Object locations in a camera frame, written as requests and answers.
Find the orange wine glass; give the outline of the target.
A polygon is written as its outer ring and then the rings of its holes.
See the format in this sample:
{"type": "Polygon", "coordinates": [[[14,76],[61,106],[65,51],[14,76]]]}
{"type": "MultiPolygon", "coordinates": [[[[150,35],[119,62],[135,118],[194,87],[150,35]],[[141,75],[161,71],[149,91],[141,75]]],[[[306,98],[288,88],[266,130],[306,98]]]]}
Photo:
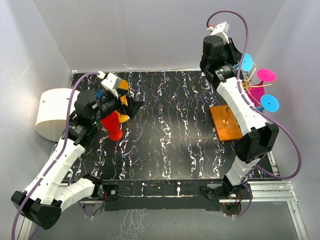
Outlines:
{"type": "Polygon", "coordinates": [[[125,123],[130,118],[128,115],[124,115],[119,112],[117,112],[117,115],[120,123],[125,123]]]}

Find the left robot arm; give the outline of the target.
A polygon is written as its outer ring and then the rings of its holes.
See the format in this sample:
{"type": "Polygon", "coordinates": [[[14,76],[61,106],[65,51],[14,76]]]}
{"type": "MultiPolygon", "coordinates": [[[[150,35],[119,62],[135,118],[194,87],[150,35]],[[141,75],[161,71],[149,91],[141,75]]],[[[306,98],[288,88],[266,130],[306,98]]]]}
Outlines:
{"type": "Polygon", "coordinates": [[[144,101],[136,100],[126,89],[115,94],[104,90],[100,97],[92,89],[82,90],[73,103],[68,126],[38,176],[23,191],[15,191],[12,203],[20,215],[48,230],[61,213],[83,198],[99,199],[103,195],[102,181],[85,174],[70,186],[60,184],[74,162],[85,152],[98,132],[98,122],[116,112],[134,118],[144,101]]]}

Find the yellow wine glass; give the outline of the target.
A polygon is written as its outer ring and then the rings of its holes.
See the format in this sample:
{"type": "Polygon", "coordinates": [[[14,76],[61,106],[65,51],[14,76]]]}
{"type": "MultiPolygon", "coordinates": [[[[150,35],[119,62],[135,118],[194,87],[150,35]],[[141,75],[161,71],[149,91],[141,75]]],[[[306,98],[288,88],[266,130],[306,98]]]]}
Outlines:
{"type": "Polygon", "coordinates": [[[129,84],[126,80],[122,80],[121,83],[119,84],[118,90],[120,90],[120,93],[123,94],[120,98],[121,102],[125,104],[126,106],[128,105],[127,101],[127,96],[126,94],[129,92],[129,84]]]}

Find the teal wine glass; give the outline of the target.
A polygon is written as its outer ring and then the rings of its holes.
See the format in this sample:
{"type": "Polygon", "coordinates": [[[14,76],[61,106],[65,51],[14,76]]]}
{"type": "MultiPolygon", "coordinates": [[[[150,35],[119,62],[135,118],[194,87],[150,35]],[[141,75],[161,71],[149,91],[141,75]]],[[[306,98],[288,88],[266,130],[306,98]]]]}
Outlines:
{"type": "Polygon", "coordinates": [[[244,58],[241,65],[241,70],[244,72],[249,72],[254,66],[253,59],[250,54],[245,53],[244,58]]]}
{"type": "Polygon", "coordinates": [[[260,105],[256,107],[256,109],[260,112],[263,112],[264,110],[275,113],[279,110],[280,103],[278,99],[271,95],[271,94],[264,94],[260,98],[260,105]]]}

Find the red wine glass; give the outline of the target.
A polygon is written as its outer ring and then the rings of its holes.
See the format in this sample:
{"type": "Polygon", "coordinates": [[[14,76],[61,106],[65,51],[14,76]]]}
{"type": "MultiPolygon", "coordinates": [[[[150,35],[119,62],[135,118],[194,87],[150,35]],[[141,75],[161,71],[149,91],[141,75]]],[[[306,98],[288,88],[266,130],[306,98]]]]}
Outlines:
{"type": "Polygon", "coordinates": [[[101,120],[103,127],[108,131],[109,139],[118,141],[122,138],[123,132],[120,129],[118,114],[114,111],[111,115],[101,120]]]}

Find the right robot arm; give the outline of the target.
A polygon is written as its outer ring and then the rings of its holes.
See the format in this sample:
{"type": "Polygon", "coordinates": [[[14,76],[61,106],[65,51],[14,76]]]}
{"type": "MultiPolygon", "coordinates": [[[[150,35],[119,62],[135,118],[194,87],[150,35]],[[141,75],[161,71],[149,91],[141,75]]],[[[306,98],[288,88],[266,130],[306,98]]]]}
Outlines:
{"type": "Polygon", "coordinates": [[[242,183],[255,165],[272,150],[279,133],[278,126],[268,123],[247,99],[234,68],[241,57],[232,41],[225,43],[217,35],[204,37],[200,69],[230,107],[242,134],[234,145],[235,160],[231,169],[225,174],[222,185],[211,190],[216,196],[230,199],[244,189],[242,183]]]}

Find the magenta wine glass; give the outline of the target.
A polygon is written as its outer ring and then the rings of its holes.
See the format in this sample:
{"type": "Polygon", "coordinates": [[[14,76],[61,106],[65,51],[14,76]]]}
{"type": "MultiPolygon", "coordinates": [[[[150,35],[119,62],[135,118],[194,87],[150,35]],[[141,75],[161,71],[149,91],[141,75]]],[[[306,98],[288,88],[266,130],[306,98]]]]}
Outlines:
{"type": "Polygon", "coordinates": [[[276,73],[267,68],[261,68],[256,73],[259,83],[252,85],[247,91],[249,99],[255,107],[260,105],[262,96],[265,94],[265,88],[276,83],[276,73]]]}

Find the teal wine glass back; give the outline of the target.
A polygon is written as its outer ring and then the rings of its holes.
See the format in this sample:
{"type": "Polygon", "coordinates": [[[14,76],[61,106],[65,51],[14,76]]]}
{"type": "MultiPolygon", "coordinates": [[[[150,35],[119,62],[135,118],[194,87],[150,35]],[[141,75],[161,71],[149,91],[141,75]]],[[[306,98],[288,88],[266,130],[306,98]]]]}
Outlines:
{"type": "Polygon", "coordinates": [[[253,59],[250,54],[245,53],[244,58],[241,65],[241,70],[244,72],[249,72],[254,66],[253,59]]]}

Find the teal wine glass front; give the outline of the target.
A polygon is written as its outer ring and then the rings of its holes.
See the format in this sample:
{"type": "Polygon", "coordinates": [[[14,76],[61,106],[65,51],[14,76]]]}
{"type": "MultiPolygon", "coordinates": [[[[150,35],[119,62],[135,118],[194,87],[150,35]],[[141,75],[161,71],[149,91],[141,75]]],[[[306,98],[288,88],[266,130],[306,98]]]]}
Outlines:
{"type": "Polygon", "coordinates": [[[264,110],[275,113],[279,110],[280,103],[278,99],[271,95],[271,94],[264,94],[260,98],[260,105],[256,107],[256,109],[260,112],[263,112],[264,110]]]}

